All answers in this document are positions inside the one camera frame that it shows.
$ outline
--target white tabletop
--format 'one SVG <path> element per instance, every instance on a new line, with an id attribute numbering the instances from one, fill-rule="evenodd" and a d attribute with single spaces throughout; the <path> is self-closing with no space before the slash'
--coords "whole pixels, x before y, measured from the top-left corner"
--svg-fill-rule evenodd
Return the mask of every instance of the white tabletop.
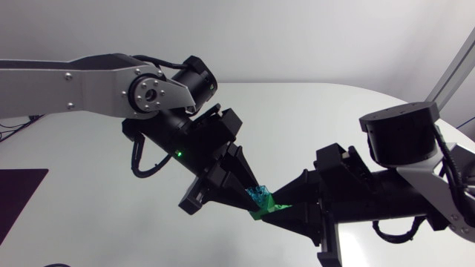
<path id="1" fill-rule="evenodd" d="M 242 145 L 258 182 L 270 191 L 312 169 L 315 151 L 354 145 L 375 164 L 358 118 L 403 101 L 374 91 L 330 84 L 221 84 L 204 108 L 232 108 L 243 126 Z M 319 266 L 312 241 L 243 210 L 210 202 L 189 216 L 177 204 L 194 179 L 170 161 L 137 179 L 132 143 L 121 119 L 87 112 L 48 115 L 0 145 L 0 168 L 49 168 L 0 246 L 0 266 Z M 475 143 L 438 121 L 447 142 Z M 165 153 L 145 141 L 142 168 Z M 411 219 L 381 222 L 405 233 Z M 393 245 L 371 222 L 340 225 L 344 266 L 472 266 L 475 245 L 424 222 L 414 241 Z"/>

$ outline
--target black cable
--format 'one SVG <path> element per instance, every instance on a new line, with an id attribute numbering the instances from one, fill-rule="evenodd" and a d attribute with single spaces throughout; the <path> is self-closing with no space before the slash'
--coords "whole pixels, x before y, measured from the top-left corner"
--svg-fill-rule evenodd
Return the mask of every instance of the black cable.
<path id="1" fill-rule="evenodd" d="M 393 244 L 401 244 L 414 238 L 414 235 L 416 235 L 417 230 L 419 230 L 419 226 L 422 224 L 422 222 L 424 222 L 424 220 L 424 216 L 414 217 L 413 225 L 410 230 L 406 234 L 401 235 L 385 234 L 381 232 L 379 229 L 379 221 L 373 221 L 373 229 L 384 241 Z"/>
<path id="2" fill-rule="evenodd" d="M 2 123 L 0 123 L 0 126 L 2 126 L 3 128 L 9 128 L 9 129 L 13 129 L 13 128 L 17 128 L 17 127 L 21 127 L 25 124 L 27 124 L 28 122 L 25 122 L 25 123 L 22 123 L 22 124 L 19 124 L 19 125 L 14 125 L 14 126 L 5 126 L 3 125 Z"/>
<path id="3" fill-rule="evenodd" d="M 466 185 L 462 176 L 456 166 L 455 160 L 453 160 L 451 151 L 448 149 L 439 129 L 436 125 L 433 126 L 433 132 L 439 144 L 440 150 L 444 155 L 442 163 L 445 167 L 445 173 L 447 174 L 447 181 L 449 189 L 451 190 L 453 204 L 456 206 L 459 213 L 464 217 L 464 221 L 471 227 L 475 227 L 475 213 L 467 203 L 465 198 Z"/>
<path id="4" fill-rule="evenodd" d="M 158 164 L 155 164 L 155 167 L 147 171 L 139 170 L 140 160 L 142 159 L 143 144 L 145 143 L 145 137 L 138 133 L 134 138 L 134 148 L 132 150 L 132 172 L 136 177 L 147 178 L 156 174 L 165 164 L 171 159 L 170 155 L 167 155 L 162 161 Z"/>
<path id="5" fill-rule="evenodd" d="M 471 122 L 471 121 L 474 120 L 474 119 L 475 119 L 475 117 L 473 117 L 473 118 L 469 119 L 468 121 L 462 123 L 461 125 L 459 125 L 459 127 L 457 127 L 457 129 L 460 128 L 460 127 L 462 127 L 463 125 L 466 125 L 467 123 Z"/>
<path id="6" fill-rule="evenodd" d="M 6 139 L 10 138 L 12 135 L 18 133 L 19 131 L 25 129 L 26 127 L 32 125 L 34 122 L 36 122 L 37 120 L 41 119 L 44 115 L 39 115 L 39 116 L 36 116 L 34 119 L 30 120 L 29 122 L 23 124 L 21 127 L 15 129 L 15 130 L 11 130 L 11 131 L 2 131 L 0 133 L 0 142 L 3 142 L 5 141 Z M 8 133 L 8 132 L 11 132 L 11 134 L 7 135 L 5 138 L 2 138 L 3 135 L 2 133 Z"/>
<path id="7" fill-rule="evenodd" d="M 442 165 L 442 168 L 440 169 L 439 176 L 442 178 L 445 175 L 445 166 Z"/>
<path id="8" fill-rule="evenodd" d="M 155 65 L 156 67 L 163 66 L 163 67 L 169 67 L 169 68 L 178 69 L 178 70 L 185 69 L 185 68 L 188 67 L 188 65 L 185 65 L 185 64 L 170 63 L 170 62 L 166 62 L 162 59 L 155 59 L 155 58 L 150 57 L 150 56 L 136 55 L 136 56 L 132 56 L 132 57 L 135 58 L 135 59 L 139 59 L 140 61 L 150 62 L 153 65 Z"/>
<path id="9" fill-rule="evenodd" d="M 455 161 L 453 160 L 452 154 L 445 144 L 445 141 L 436 125 L 433 126 L 433 132 L 434 136 L 436 137 L 437 144 L 444 155 L 442 162 L 444 167 L 447 166 L 445 167 L 445 172 L 447 173 L 447 181 L 451 190 L 453 203 L 457 209 L 459 209 L 459 211 L 462 211 L 461 203 L 462 197 L 465 195 L 465 186 L 463 185 L 462 178 L 460 176 L 459 170 L 457 169 Z"/>

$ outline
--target green object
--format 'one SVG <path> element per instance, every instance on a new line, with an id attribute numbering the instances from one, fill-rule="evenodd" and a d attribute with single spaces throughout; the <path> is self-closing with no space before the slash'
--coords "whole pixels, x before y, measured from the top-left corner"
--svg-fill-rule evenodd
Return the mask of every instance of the green object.
<path id="1" fill-rule="evenodd" d="M 272 213 L 274 211 L 279 211 L 284 208 L 288 208 L 291 205 L 279 205 L 275 204 L 272 194 L 269 193 L 265 185 L 261 185 L 255 188 L 247 188 L 247 193 L 254 200 L 256 204 L 261 208 L 259 211 L 250 211 L 252 218 L 254 220 L 260 220 L 261 217 L 265 214 Z"/>

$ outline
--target screw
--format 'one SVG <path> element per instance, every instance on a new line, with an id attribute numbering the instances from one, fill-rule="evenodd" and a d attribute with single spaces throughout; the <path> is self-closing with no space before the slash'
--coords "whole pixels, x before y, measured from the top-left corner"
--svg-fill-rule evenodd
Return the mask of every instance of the screw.
<path id="1" fill-rule="evenodd" d="M 65 79 L 66 79 L 66 81 L 72 80 L 72 79 L 73 79 L 73 74 L 71 74 L 71 73 L 65 73 Z"/>

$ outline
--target silver arm segment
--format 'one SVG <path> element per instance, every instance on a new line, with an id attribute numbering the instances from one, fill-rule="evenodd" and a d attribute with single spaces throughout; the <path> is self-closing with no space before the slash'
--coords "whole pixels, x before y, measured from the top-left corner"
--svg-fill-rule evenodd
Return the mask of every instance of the silver arm segment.
<path id="1" fill-rule="evenodd" d="M 434 101 L 441 111 L 475 66 L 475 28 L 425 101 Z"/>
<path id="2" fill-rule="evenodd" d="M 186 86 L 126 55 L 73 62 L 0 60 L 0 119 L 69 111 L 148 119 L 159 110 L 194 105 Z"/>
<path id="3" fill-rule="evenodd" d="M 475 154 L 455 143 L 447 144 L 460 170 L 466 173 L 475 161 Z M 450 229 L 471 242 L 475 242 L 475 228 L 470 227 L 453 203 L 451 190 L 446 179 L 434 173 L 436 166 L 442 161 L 440 150 L 429 159 L 396 168 L 425 199 L 433 205 L 451 224 Z M 475 208 L 475 192 L 471 185 L 465 191 L 465 197 L 471 208 Z"/>

